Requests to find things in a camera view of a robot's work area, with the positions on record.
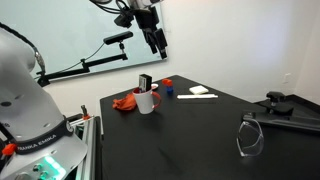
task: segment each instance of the orange cloth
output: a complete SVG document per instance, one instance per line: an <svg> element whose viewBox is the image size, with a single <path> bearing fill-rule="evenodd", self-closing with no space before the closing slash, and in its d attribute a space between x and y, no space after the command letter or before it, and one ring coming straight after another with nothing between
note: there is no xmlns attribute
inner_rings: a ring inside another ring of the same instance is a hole
<svg viewBox="0 0 320 180"><path fill-rule="evenodd" d="M130 111L134 109L137 106L136 100L134 99L134 96L132 93L128 94L123 99L114 99L112 107L114 109L119 109L123 111Z"/></svg>

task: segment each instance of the wall outlet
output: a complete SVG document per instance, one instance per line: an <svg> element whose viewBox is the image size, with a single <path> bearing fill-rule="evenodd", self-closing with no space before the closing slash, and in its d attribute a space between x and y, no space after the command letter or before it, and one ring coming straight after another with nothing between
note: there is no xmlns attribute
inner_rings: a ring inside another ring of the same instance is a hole
<svg viewBox="0 0 320 180"><path fill-rule="evenodd" d="M287 74L284 75L282 83L283 84L287 84L287 83L290 82L290 79L291 79L291 73L287 73Z"/></svg>

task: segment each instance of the white cup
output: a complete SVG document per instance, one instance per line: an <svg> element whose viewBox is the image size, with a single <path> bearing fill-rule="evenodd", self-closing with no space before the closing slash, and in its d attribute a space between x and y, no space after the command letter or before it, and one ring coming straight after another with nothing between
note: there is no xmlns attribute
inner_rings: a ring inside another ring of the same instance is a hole
<svg viewBox="0 0 320 180"><path fill-rule="evenodd" d="M141 114L151 113L161 103L160 95L151 89L148 92L140 93L139 88L136 88L133 90L133 95ZM159 100L158 104L154 105L152 96L155 96Z"/></svg>

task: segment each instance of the black table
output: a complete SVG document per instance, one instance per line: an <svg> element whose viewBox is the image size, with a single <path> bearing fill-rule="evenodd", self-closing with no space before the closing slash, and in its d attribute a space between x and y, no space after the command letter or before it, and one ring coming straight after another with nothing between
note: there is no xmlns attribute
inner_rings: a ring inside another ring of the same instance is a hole
<svg viewBox="0 0 320 180"><path fill-rule="evenodd" d="M169 78L173 96L158 81L162 104L148 115L112 109L113 99L131 90L101 99L104 179L320 179L320 136L262 127L263 152L242 158L236 143L241 113L264 109L207 86L218 99L178 100L199 83Z"/></svg>

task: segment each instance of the clear plastic object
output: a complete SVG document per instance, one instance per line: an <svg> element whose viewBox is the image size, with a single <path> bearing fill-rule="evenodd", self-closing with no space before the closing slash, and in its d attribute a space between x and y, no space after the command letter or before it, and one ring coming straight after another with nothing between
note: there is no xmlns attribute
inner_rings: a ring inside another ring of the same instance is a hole
<svg viewBox="0 0 320 180"><path fill-rule="evenodd" d="M262 152L264 137L256 120L243 120L238 131L237 145L242 157L257 156Z"/></svg>

